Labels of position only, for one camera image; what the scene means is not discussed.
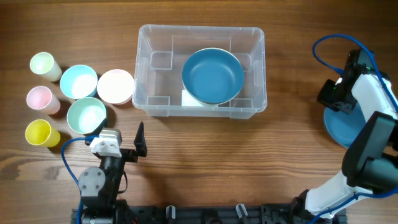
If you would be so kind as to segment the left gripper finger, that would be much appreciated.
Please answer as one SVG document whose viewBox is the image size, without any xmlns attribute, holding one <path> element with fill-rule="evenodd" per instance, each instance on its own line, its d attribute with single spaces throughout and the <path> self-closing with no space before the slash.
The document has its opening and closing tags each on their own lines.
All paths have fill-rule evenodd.
<svg viewBox="0 0 398 224">
<path fill-rule="evenodd" d="M 108 119 L 105 118 L 104 120 L 102 120 L 101 124 L 99 125 L 98 129 L 101 131 L 103 128 L 106 128 L 108 125 Z"/>
<path fill-rule="evenodd" d="M 137 156 L 147 156 L 147 146 L 144 136 L 144 123 L 141 121 L 134 139 L 134 145 L 136 147 Z"/>
</svg>

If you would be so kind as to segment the mint green plastic bowl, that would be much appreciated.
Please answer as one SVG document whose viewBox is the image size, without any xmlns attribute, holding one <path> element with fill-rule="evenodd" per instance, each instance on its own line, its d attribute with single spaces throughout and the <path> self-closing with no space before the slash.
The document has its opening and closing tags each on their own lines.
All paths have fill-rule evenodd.
<svg viewBox="0 0 398 224">
<path fill-rule="evenodd" d="M 105 105 L 97 98 L 76 100 L 67 113 L 67 123 L 74 132 L 84 135 L 98 134 L 102 120 L 107 118 Z"/>
</svg>

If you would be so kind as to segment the pink plastic bowl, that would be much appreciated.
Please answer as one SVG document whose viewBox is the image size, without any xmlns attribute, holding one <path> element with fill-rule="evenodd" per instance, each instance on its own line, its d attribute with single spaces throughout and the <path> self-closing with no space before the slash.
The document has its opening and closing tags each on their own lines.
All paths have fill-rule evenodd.
<svg viewBox="0 0 398 224">
<path fill-rule="evenodd" d="M 100 76 L 97 84 L 99 97 L 114 105 L 127 103 L 134 92 L 134 78 L 132 75 L 121 69 L 113 69 Z"/>
</svg>

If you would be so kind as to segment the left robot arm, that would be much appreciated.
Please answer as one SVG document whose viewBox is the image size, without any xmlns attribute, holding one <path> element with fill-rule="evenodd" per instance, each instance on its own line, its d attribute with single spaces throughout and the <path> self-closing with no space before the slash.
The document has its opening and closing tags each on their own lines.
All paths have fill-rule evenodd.
<svg viewBox="0 0 398 224">
<path fill-rule="evenodd" d="M 125 163 L 136 163 L 146 157 L 144 123 L 140 123 L 134 139 L 134 149 L 121 148 L 118 129 L 103 128 L 99 135 L 88 136 L 86 144 L 100 159 L 98 167 L 84 170 L 78 178 L 80 202 L 74 223 L 138 223 L 139 220 L 125 200 L 118 200 L 122 179 L 127 178 Z"/>
</svg>

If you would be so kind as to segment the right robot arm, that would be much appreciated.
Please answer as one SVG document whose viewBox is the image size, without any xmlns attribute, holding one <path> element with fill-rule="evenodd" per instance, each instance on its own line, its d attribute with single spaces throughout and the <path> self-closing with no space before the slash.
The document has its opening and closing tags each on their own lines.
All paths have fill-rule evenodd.
<svg viewBox="0 0 398 224">
<path fill-rule="evenodd" d="M 327 80 L 317 100 L 334 112 L 349 115 L 359 108 L 365 124 L 343 158 L 341 170 L 322 186 L 305 190 L 290 203 L 290 223 L 331 223 L 346 207 L 366 198 L 397 193 L 397 110 L 387 74 L 372 65 L 374 55 L 351 50 L 337 81 Z"/>
</svg>

